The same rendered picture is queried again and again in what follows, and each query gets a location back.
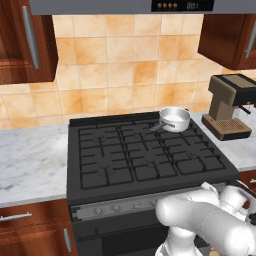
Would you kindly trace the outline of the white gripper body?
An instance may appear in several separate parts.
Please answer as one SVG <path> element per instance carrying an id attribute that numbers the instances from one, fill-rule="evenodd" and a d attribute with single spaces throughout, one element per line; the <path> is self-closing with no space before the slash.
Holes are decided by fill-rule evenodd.
<path id="1" fill-rule="evenodd" d="M 203 182 L 201 184 L 203 190 L 202 201 L 203 202 L 218 202 L 219 193 L 217 189 L 208 182 Z"/>

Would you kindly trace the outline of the black gas stove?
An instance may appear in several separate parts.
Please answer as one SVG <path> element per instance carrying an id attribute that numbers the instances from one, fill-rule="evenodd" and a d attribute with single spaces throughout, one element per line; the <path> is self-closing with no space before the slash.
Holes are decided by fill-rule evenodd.
<path id="1" fill-rule="evenodd" d="M 67 201 L 72 223 L 152 211 L 150 200 L 221 190 L 239 172 L 196 123 L 152 132 L 156 112 L 73 119 L 68 127 Z M 133 209 L 140 203 L 141 209 Z M 112 206 L 121 207 L 114 213 Z M 95 208 L 103 214 L 94 213 Z"/>

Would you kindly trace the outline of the wooden drawer front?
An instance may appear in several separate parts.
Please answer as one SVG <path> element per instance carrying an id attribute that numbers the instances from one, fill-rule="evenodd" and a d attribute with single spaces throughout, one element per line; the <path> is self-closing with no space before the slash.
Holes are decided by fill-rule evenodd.
<path id="1" fill-rule="evenodd" d="M 0 221 L 0 232 L 17 230 L 21 227 L 32 227 L 33 225 L 70 221 L 69 208 L 65 199 L 0 208 L 0 218 L 27 213 L 29 216 L 23 218 Z"/>
<path id="2" fill-rule="evenodd" d="M 256 179 L 256 169 L 243 171 L 240 173 L 240 180 L 256 193 L 256 183 L 250 184 L 251 179 Z"/>

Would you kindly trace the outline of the silver saucepan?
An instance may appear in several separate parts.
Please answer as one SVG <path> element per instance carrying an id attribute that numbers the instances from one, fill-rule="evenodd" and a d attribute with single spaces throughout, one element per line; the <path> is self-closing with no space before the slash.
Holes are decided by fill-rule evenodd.
<path id="1" fill-rule="evenodd" d="M 185 131 L 190 123 L 190 112 L 187 109 L 169 106 L 159 111 L 159 123 L 151 128 L 152 132 L 164 129 L 171 133 Z"/>

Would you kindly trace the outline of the brown coffee machine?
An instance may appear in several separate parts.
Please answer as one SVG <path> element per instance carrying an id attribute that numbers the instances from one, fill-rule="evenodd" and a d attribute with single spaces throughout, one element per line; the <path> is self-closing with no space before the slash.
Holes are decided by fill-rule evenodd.
<path id="1" fill-rule="evenodd" d="M 245 105 L 256 104 L 256 81 L 243 74 L 213 75 L 208 90 L 213 97 L 202 123 L 220 141 L 248 138 L 252 130 L 233 113 L 242 109 L 250 114 Z"/>

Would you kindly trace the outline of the black oven door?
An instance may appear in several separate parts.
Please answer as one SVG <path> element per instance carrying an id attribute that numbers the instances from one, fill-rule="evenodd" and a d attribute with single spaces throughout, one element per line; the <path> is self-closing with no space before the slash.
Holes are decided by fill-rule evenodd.
<path id="1" fill-rule="evenodd" d="M 95 235 L 96 232 L 102 234 L 153 225 L 163 226 L 157 221 L 153 212 L 149 211 L 90 221 L 75 221 L 72 223 L 72 228 L 76 241 L 78 236 Z M 82 243 L 76 241 L 76 248 L 78 256 L 154 256 L 156 249 L 164 242 L 167 234 L 163 238 L 157 235 L 151 239 L 110 236 Z"/>

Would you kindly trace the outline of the wooden base cupboard door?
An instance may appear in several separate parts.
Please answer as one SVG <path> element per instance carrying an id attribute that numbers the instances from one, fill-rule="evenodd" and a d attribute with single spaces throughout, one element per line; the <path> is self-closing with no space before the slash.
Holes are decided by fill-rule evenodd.
<path id="1" fill-rule="evenodd" d="M 63 230 L 68 228 L 72 242 L 69 253 Z M 0 256 L 78 256 L 69 225 L 42 225 L 0 233 Z"/>

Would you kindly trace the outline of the grey range hood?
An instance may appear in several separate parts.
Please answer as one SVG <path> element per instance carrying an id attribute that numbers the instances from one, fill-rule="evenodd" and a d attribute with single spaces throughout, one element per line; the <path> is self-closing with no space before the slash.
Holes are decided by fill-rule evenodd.
<path id="1" fill-rule="evenodd" d="M 29 0 L 34 15 L 256 14 L 256 0 Z"/>

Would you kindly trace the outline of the dark wood wall cupboard door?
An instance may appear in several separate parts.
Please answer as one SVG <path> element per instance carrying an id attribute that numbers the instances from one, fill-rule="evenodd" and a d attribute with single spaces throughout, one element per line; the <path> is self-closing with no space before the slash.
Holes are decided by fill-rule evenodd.
<path id="1" fill-rule="evenodd" d="M 35 69 L 23 22 L 27 6 L 37 41 L 40 68 Z M 0 0 L 0 85 L 52 82 L 58 51 L 51 15 L 33 15 L 29 0 Z"/>
<path id="2" fill-rule="evenodd" d="M 256 14 L 205 14 L 198 53 L 230 70 L 256 69 L 256 39 L 245 58 Z"/>

